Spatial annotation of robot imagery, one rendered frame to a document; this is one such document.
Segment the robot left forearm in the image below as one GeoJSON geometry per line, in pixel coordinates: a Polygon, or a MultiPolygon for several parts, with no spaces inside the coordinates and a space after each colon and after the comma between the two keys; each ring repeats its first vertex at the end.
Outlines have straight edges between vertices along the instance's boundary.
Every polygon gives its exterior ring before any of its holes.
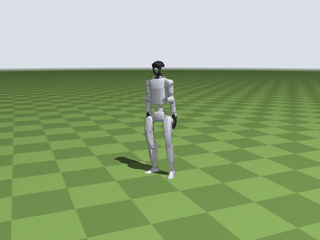
{"type": "Polygon", "coordinates": [[[172,101],[173,103],[170,103],[169,106],[170,106],[170,111],[171,111],[171,117],[172,115],[174,114],[175,117],[177,116],[177,113],[176,113],[176,102],[175,102],[175,98],[173,97],[172,98],[172,101]]]}

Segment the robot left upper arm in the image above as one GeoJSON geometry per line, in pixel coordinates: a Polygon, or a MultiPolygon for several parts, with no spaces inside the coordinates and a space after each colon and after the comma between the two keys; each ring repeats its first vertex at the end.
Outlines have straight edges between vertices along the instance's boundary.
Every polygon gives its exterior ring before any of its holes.
{"type": "Polygon", "coordinates": [[[167,86],[167,91],[169,97],[167,98],[168,103],[173,103],[173,97],[174,97],[174,81],[171,79],[165,79],[164,80],[165,85],[167,86]]]}

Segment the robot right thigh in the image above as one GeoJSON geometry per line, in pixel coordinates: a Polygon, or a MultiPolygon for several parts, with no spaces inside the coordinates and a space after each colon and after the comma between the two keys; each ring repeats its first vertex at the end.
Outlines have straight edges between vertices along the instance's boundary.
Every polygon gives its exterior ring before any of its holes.
{"type": "Polygon", "coordinates": [[[145,138],[146,138],[148,145],[152,149],[156,149],[158,147],[158,143],[155,140],[153,140],[154,139],[154,123],[155,122],[156,121],[154,121],[154,115],[149,115],[145,119],[145,128],[144,128],[145,138]]]}

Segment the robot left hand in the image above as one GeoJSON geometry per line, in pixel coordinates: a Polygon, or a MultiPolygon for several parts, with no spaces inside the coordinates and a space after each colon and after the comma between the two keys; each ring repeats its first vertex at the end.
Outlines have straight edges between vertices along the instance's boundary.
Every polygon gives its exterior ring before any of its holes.
{"type": "Polygon", "coordinates": [[[173,118],[172,129],[174,129],[176,127],[176,125],[177,125],[177,117],[175,117],[175,115],[173,114],[172,118],[173,118]]]}

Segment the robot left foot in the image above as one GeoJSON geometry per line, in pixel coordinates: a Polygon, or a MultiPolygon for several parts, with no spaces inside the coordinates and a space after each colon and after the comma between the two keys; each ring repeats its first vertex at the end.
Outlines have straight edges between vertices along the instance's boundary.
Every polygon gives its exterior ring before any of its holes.
{"type": "Polygon", "coordinates": [[[176,174],[175,170],[174,170],[174,172],[171,170],[171,172],[169,172],[169,174],[167,176],[167,179],[169,179],[169,180],[173,179],[175,177],[175,174],[176,174]]]}

